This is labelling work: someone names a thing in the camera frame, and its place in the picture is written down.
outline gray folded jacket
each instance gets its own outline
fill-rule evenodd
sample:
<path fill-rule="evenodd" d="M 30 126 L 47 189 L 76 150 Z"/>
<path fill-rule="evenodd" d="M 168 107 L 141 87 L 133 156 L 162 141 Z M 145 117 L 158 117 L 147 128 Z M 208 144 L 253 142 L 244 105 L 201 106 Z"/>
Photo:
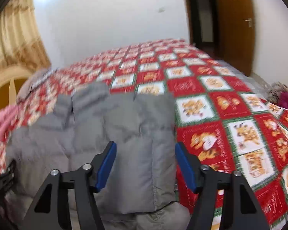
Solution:
<path fill-rule="evenodd" d="M 93 83 L 73 97 L 59 95 L 53 113 L 15 130 L 8 142 L 6 161 L 16 159 L 20 174 L 8 197 L 16 218 L 52 169 L 76 170 L 114 141 L 117 157 L 95 195 L 105 229 L 186 229 L 189 212 L 174 194 L 174 115 L 170 94 L 110 95 Z M 69 205 L 76 219 L 73 191 Z"/>

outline bedsheet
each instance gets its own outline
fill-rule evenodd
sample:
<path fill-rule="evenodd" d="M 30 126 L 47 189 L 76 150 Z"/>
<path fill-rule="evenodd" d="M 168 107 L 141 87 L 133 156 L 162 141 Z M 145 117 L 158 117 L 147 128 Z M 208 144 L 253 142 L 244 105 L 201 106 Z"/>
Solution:
<path fill-rule="evenodd" d="M 184 40 L 166 39 L 112 49 L 51 74 L 19 104 L 7 133 L 53 110 L 58 94 L 73 95 L 94 81 L 111 93 L 171 92 L 176 99 L 177 141 L 220 172 L 240 170 L 271 229 L 288 220 L 288 110 L 259 99 L 208 54 Z M 0 143 L 0 173 L 5 145 Z M 190 212 L 196 196 L 177 169 L 180 203 Z M 218 191 L 213 229 L 218 229 L 223 191 Z"/>

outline door handle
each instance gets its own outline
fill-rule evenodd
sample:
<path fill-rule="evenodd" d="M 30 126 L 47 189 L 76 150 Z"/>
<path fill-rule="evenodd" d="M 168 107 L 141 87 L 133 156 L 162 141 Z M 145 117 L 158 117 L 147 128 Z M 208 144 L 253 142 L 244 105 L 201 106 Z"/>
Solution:
<path fill-rule="evenodd" d="M 248 27 L 252 27 L 252 22 L 253 22 L 252 18 L 248 18 L 247 20 L 244 20 L 244 21 L 248 22 Z"/>

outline pink cloth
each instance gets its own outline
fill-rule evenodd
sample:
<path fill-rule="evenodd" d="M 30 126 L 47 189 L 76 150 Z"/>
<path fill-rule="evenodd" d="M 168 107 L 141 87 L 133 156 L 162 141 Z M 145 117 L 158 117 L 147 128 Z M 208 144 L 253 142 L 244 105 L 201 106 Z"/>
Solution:
<path fill-rule="evenodd" d="M 18 114 L 19 106 L 12 105 L 7 106 L 0 111 L 0 142 L 4 138 L 4 133 L 7 128 L 10 126 L 11 121 L 14 119 L 16 114 Z"/>

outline wall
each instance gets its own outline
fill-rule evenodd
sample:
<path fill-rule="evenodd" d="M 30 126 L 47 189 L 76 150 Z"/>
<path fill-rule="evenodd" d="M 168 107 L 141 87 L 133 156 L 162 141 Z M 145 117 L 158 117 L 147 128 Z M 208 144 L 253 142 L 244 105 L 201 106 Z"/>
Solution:
<path fill-rule="evenodd" d="M 138 42 L 190 40 L 184 0 L 34 0 L 34 5 L 55 67 Z"/>
<path fill-rule="evenodd" d="M 200 17 L 202 41 L 213 42 L 214 34 L 210 2 L 209 0 L 197 0 L 197 3 Z"/>
<path fill-rule="evenodd" d="M 288 9 L 282 0 L 253 0 L 256 42 L 253 71 L 288 86 Z"/>

